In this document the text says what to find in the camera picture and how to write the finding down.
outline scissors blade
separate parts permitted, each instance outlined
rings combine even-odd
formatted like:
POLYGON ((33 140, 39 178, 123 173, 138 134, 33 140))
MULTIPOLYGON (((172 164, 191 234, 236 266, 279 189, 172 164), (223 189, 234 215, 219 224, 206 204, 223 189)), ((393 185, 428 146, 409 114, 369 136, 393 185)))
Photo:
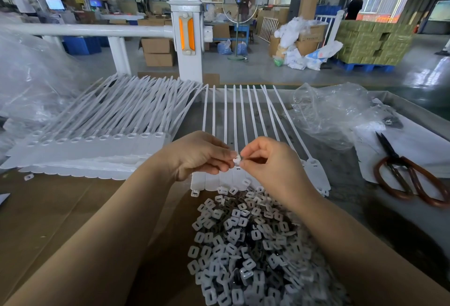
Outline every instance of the scissors blade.
POLYGON ((392 145, 389 143, 389 141, 386 139, 383 133, 376 132, 378 140, 380 141, 381 145, 383 146, 384 150, 386 151, 388 157, 391 158, 399 158, 399 155, 397 152, 394 151, 392 145))

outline scissors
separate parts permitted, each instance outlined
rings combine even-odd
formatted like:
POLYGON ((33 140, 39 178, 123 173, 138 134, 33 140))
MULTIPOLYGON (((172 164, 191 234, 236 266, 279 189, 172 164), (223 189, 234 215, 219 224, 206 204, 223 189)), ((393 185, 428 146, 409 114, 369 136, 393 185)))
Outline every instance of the scissors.
POLYGON ((414 192, 411 189, 411 187, 408 185, 406 180, 402 177, 400 172, 395 168, 395 166, 400 166, 406 168, 406 170, 409 173, 409 176, 411 178, 411 181, 413 182, 414 188, 419 194, 419 197, 425 201, 425 203, 433 206, 433 207, 448 207, 450 206, 450 195, 445 187, 444 184, 441 183, 441 181, 433 176, 430 172, 425 170, 423 167, 417 165, 416 163, 410 161, 408 158, 399 156, 394 149, 392 148, 389 141, 386 139, 386 137, 381 133, 376 132, 377 137, 383 146, 384 150, 387 153, 387 157, 383 158, 378 162, 378 164, 374 167, 374 175, 377 180, 377 182, 381 185, 381 187, 390 195, 403 199, 403 200, 411 200, 414 198, 414 192), (381 177, 380 174, 380 168, 381 166, 386 165, 391 173, 394 175, 394 178, 397 182, 400 183, 402 188, 405 190, 399 191, 396 189, 391 188, 381 177), (440 201, 435 198, 431 198, 429 195, 426 194, 424 189, 422 188, 422 185, 420 184, 419 178, 417 177, 416 171, 424 175, 441 193, 443 197, 443 201, 440 201))

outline forearm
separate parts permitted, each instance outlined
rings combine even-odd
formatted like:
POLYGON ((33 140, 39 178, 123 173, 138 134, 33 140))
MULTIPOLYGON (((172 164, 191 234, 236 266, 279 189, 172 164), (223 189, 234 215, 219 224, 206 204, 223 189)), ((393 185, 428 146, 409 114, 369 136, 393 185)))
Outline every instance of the forearm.
POLYGON ((449 305, 450 294, 315 191, 294 210, 356 305, 449 305))
POLYGON ((125 304, 172 183, 150 158, 7 305, 125 304))

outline person's left hand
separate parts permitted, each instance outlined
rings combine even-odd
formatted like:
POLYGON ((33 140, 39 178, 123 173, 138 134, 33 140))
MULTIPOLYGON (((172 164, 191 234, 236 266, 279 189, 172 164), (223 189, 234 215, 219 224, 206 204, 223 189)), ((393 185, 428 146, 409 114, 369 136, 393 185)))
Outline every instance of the person's left hand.
POLYGON ((196 131, 165 146, 152 157, 166 162, 178 181, 183 181, 197 171, 216 175, 234 167, 238 154, 209 133, 196 131))

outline person's right hand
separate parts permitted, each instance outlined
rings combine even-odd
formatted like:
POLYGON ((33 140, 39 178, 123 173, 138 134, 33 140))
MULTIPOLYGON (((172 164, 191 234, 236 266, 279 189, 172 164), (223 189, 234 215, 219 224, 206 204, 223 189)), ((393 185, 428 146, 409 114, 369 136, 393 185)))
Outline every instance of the person's right hand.
POLYGON ((291 210, 293 203, 301 202, 305 194, 316 193, 297 153, 285 143, 258 137, 244 147, 241 156, 243 159, 239 166, 291 210))

